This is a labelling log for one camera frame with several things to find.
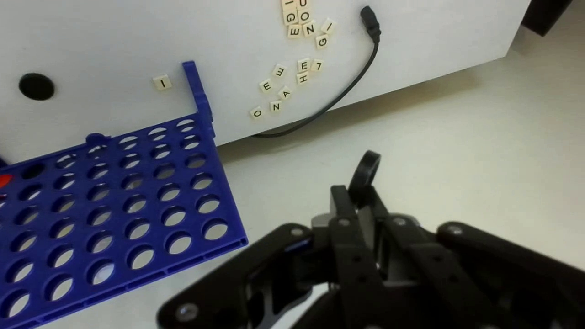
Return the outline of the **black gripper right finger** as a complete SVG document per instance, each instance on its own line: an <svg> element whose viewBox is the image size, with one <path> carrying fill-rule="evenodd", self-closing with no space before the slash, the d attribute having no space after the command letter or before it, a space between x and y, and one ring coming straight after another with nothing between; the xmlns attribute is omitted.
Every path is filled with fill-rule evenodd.
<svg viewBox="0 0 585 329"><path fill-rule="evenodd" d="M417 291L417 302L430 309L433 329L481 329L488 324L488 300L442 247L413 218L389 214L373 186L366 201L375 223L375 252L395 285Z"/></svg>

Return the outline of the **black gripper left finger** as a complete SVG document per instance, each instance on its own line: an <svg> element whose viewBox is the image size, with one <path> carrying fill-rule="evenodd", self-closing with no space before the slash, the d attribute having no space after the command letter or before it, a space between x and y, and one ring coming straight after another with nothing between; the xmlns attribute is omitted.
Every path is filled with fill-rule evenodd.
<svg viewBox="0 0 585 329"><path fill-rule="evenodd" d="M336 285L347 329L388 329L384 283L371 250L366 247L360 221L345 186L331 188L333 214L329 221L336 267Z"/></svg>

